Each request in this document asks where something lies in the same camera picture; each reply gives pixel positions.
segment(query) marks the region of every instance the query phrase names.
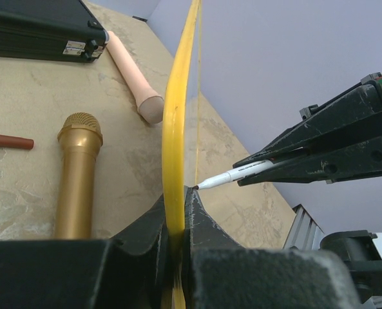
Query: white marker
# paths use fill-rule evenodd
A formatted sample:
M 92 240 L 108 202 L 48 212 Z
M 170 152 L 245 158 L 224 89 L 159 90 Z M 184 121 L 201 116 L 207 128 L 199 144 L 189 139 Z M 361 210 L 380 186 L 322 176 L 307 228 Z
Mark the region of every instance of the white marker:
M 195 189 L 195 190 L 210 189 L 219 185 L 223 185 L 224 183 L 241 180 L 242 178 L 253 176 L 267 169 L 270 169 L 274 167 L 276 164 L 272 163 L 269 160 L 264 160 L 264 161 L 259 161 L 259 162 L 243 165 L 243 166 L 237 167 L 236 169 L 231 169 L 230 171 L 205 179 L 203 182 L 194 186 L 192 189 Z

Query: microphone handle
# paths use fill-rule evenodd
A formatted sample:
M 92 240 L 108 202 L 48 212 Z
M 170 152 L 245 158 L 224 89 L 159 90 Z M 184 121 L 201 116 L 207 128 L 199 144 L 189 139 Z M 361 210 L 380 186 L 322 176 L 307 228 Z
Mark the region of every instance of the microphone handle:
M 146 99 L 160 97 L 149 85 L 149 82 L 139 70 L 122 41 L 112 31 L 108 31 L 108 34 L 110 39 L 106 45 L 106 49 L 108 49 L 113 61 L 115 61 L 120 73 L 124 77 L 126 84 L 128 84 L 129 89 L 132 91 L 138 108 Z
M 64 150 L 54 238 L 90 238 L 95 162 L 86 147 Z

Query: microphone grille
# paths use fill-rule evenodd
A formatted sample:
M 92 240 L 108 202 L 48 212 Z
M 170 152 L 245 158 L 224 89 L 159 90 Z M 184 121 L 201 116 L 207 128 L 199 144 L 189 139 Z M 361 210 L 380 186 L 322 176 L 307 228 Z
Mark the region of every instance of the microphone grille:
M 66 120 L 64 121 L 63 127 L 71 126 L 71 125 L 84 125 L 89 126 L 96 130 L 96 132 L 100 133 L 100 125 L 99 121 L 88 113 L 74 113 L 70 115 Z
M 164 99 L 160 96 L 147 98 L 138 107 L 138 112 L 150 124 L 158 124 L 164 117 Z

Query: black case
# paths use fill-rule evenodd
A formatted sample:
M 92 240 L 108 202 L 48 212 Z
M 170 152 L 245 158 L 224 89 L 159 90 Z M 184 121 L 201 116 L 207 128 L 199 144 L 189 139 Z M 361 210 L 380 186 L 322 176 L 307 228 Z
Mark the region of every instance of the black case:
M 108 39 L 81 0 L 0 0 L 0 57 L 93 62 Z

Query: table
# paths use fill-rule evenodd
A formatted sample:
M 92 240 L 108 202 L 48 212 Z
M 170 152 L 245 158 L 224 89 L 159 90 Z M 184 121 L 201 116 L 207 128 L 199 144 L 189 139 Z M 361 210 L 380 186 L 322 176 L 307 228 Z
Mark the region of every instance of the table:
M 90 4 L 126 45 L 150 84 L 164 93 L 172 56 L 146 23 Z M 136 112 L 132 94 L 105 52 L 94 64 L 0 58 L 0 134 L 33 138 L 31 151 L 0 148 L 0 239 L 52 235 L 61 151 L 57 133 L 83 111 L 100 122 L 93 237 L 108 238 L 145 213 L 162 193 L 161 125 Z M 200 102 L 199 180 L 247 156 L 216 111 Z M 246 247 L 282 247 L 294 213 L 271 183 L 236 183 L 200 192 L 208 213 Z

